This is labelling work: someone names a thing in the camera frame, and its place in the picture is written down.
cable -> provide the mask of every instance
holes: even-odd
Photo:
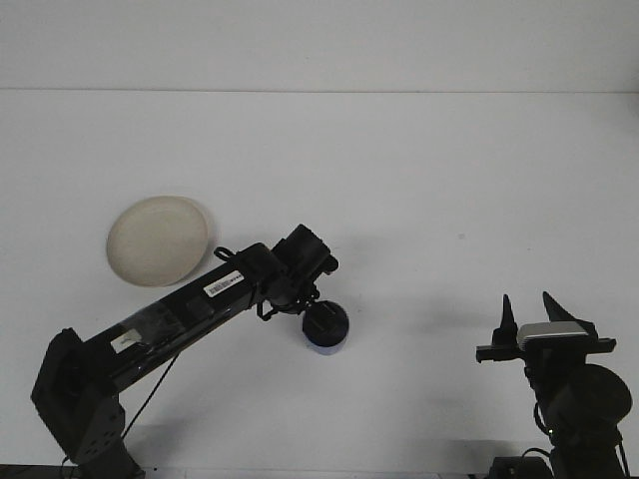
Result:
[[[550,453],[548,451],[544,451],[543,449],[539,449],[538,447],[531,447],[529,449],[526,449],[521,457],[524,457],[526,454],[530,454],[531,452],[536,452],[538,454],[541,454],[542,456],[550,458]]]
[[[167,374],[169,373],[169,371],[171,370],[173,365],[176,363],[176,360],[178,359],[178,356],[180,356],[180,353],[176,354],[176,356],[173,358],[173,360],[171,361],[171,363],[169,364],[167,369],[162,374],[162,377],[160,377],[160,379],[158,379],[158,382],[156,383],[155,387],[153,388],[153,391],[151,391],[151,394],[149,394],[149,397],[147,397],[147,400],[144,401],[144,404],[142,404],[142,407],[140,407],[140,409],[138,410],[136,415],[133,417],[133,419],[131,419],[131,422],[129,423],[129,427],[127,427],[127,430],[124,431],[124,434],[122,435],[122,439],[127,437],[127,434],[129,434],[129,431],[131,430],[131,427],[133,426],[133,424],[136,422],[136,419],[138,419],[140,414],[142,414],[142,411],[144,411],[144,408],[147,407],[147,404],[149,404],[149,401],[151,401],[151,398],[153,397],[153,395],[156,393],[156,391],[160,387],[160,384],[162,384],[162,381],[164,381],[164,378],[167,377]]]
[[[626,459],[626,451],[623,448],[623,441],[619,442],[619,454],[621,455],[621,462],[623,463],[623,470],[626,477],[630,478],[630,468],[628,467],[628,459]]]
[[[548,433],[548,428],[546,427],[546,425],[541,420],[541,415],[539,414],[539,403],[538,402],[535,402],[535,407],[532,410],[532,417],[535,418],[535,424],[537,424],[537,427],[539,428],[539,430],[541,432],[543,432],[546,436],[550,436],[550,434]]]

black cable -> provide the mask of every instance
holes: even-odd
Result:
[[[149,401],[151,401],[151,398],[153,397],[153,395],[156,393],[156,391],[160,387],[160,384],[162,384],[162,381],[164,381],[164,378],[167,377],[167,374],[169,373],[169,371],[171,370],[173,365],[176,363],[176,360],[178,359],[179,355],[180,355],[180,353],[176,354],[176,356],[173,358],[173,360],[171,361],[171,363],[169,364],[167,369],[162,374],[162,377],[160,377],[160,379],[158,379],[158,382],[156,383],[155,387],[153,388],[153,391],[151,391],[151,394],[149,394],[149,397],[147,397],[147,400],[144,401],[144,404],[142,404],[142,407],[140,407],[140,409],[138,410],[136,415],[133,417],[133,419],[129,423],[129,427],[127,427],[127,430],[124,431],[124,434],[122,435],[122,439],[127,437],[127,434],[129,434],[129,431],[131,430],[131,427],[133,426],[133,424],[136,422],[136,419],[138,419],[138,417],[140,417],[140,414],[142,414],[142,411],[144,411],[144,408],[147,407],[147,404],[149,404]]]
[[[630,468],[628,467],[628,459],[626,459],[626,451],[623,448],[623,441],[619,442],[619,454],[621,455],[621,462],[623,463],[623,470],[626,477],[630,478]]]
[[[6,464],[0,465],[0,478],[8,479],[10,477],[16,477],[16,476],[19,476],[20,474],[27,472],[30,469],[33,469],[36,466],[24,466],[22,469],[18,471],[14,470],[15,467],[20,467],[20,466],[9,466]]]
[[[65,479],[64,477],[64,463],[67,462],[69,460],[69,456],[65,456],[64,459],[62,460],[62,464],[60,464],[60,469],[58,470],[58,476],[60,476],[60,479]]]
[[[530,454],[531,452],[536,452],[538,454],[541,454],[542,456],[550,458],[550,453],[548,451],[544,451],[543,449],[539,449],[538,447],[531,447],[529,449],[526,449],[521,457],[524,457],[526,454]]]
[[[539,428],[539,430],[541,432],[543,432],[546,436],[550,436],[550,433],[548,433],[548,428],[546,427],[546,425],[541,420],[541,415],[539,414],[539,403],[538,402],[535,402],[535,407],[532,410],[532,417],[535,418],[535,424],[537,424],[537,427]]]

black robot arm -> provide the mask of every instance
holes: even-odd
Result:
[[[320,296],[316,279],[337,269],[303,225],[273,250],[256,243],[216,255],[225,263],[91,339],[68,328],[49,344],[31,398],[83,478],[143,475],[122,441],[120,392],[255,304],[264,320],[310,309]],[[272,308],[266,314],[264,302]]]
[[[616,341],[601,338],[592,322],[573,317],[547,292],[543,302],[550,322],[518,327],[508,297],[492,343],[479,346],[476,358],[525,362],[534,390],[537,425],[553,445],[555,479],[623,479],[615,448],[621,445],[617,423],[630,412],[632,398],[623,380],[609,369],[587,364],[588,354],[611,352]],[[496,458],[490,479],[552,478],[539,458]]]

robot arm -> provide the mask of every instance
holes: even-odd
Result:
[[[315,280],[337,269],[303,225],[273,250],[256,243],[238,253],[218,248],[216,255],[225,263],[91,339],[68,328],[51,341],[31,398],[83,477],[143,474],[122,442],[120,392],[255,304],[264,320],[310,309],[320,296]]]

white wall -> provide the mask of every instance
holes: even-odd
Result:
[[[0,2],[0,87],[639,90],[639,2]]]

